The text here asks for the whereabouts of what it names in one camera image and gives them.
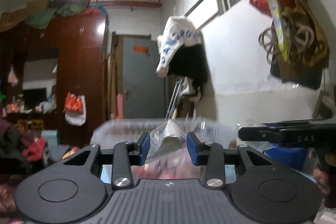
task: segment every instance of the hand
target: hand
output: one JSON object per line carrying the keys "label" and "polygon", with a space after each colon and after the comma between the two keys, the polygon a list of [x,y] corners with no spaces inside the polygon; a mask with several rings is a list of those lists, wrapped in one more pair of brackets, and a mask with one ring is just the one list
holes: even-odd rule
{"label": "hand", "polygon": [[[316,158],[315,151],[310,152],[310,159]],[[313,177],[316,180],[317,186],[321,189],[323,195],[330,194],[330,184],[329,184],[329,175],[326,172],[323,172],[318,163],[315,165],[313,172]]]}

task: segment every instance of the wall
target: wall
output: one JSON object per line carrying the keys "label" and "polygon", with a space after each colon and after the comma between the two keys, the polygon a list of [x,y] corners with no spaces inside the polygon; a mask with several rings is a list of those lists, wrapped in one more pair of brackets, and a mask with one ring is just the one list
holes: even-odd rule
{"label": "wall", "polygon": [[45,59],[25,63],[23,76],[23,89],[47,88],[47,96],[51,94],[51,88],[56,84],[56,74],[53,69],[57,65],[57,59]]}
{"label": "wall", "polygon": [[[183,15],[198,0],[163,0],[163,31],[171,15]],[[309,5],[325,30],[331,48],[331,65],[336,60],[336,0],[310,0]],[[203,33],[211,81],[198,105],[203,117],[234,126],[256,122],[310,118],[318,92],[282,85],[269,76],[266,52],[258,36],[269,27],[271,18],[242,0],[218,16],[216,0],[205,0],[189,19]],[[335,71],[330,71],[335,81]]]}
{"label": "wall", "polygon": [[161,12],[159,9],[111,8],[109,13],[109,30],[117,34],[152,35],[156,40],[160,35]]}

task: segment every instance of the door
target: door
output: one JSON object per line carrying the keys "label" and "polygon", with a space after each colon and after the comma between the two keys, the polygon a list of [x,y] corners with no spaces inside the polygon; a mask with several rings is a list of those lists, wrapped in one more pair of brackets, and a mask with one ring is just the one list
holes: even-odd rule
{"label": "door", "polygon": [[156,74],[159,60],[156,41],[124,38],[124,118],[165,117],[164,79]]}

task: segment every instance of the pink object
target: pink object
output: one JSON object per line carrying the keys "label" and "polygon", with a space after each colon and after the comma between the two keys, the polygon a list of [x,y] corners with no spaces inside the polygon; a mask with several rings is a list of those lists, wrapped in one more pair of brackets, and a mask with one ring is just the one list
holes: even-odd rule
{"label": "pink object", "polygon": [[187,148],[166,155],[143,166],[132,166],[136,179],[197,179],[201,167],[192,164]]}
{"label": "pink object", "polygon": [[7,117],[7,111],[4,107],[2,108],[2,117]]}
{"label": "pink object", "polygon": [[119,118],[123,119],[124,118],[123,96],[120,93],[117,95],[117,109]]}

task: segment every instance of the green cloth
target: green cloth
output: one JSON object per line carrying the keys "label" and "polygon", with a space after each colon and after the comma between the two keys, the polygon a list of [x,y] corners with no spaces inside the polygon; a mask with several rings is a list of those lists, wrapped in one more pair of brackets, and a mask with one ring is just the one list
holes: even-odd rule
{"label": "green cloth", "polygon": [[3,99],[5,99],[6,96],[0,92],[0,104],[2,103]]}
{"label": "green cloth", "polygon": [[60,9],[47,9],[37,15],[32,15],[25,20],[25,23],[35,29],[44,30],[48,27],[53,16],[60,15],[62,17],[74,16],[82,14],[86,8],[79,4],[67,4]]}
{"label": "green cloth", "polygon": [[79,4],[66,4],[62,8],[58,9],[56,14],[67,17],[82,14],[86,8]]}
{"label": "green cloth", "polygon": [[50,20],[53,18],[57,9],[47,9],[37,15],[32,15],[25,20],[25,23],[35,29],[44,30],[47,28]]}

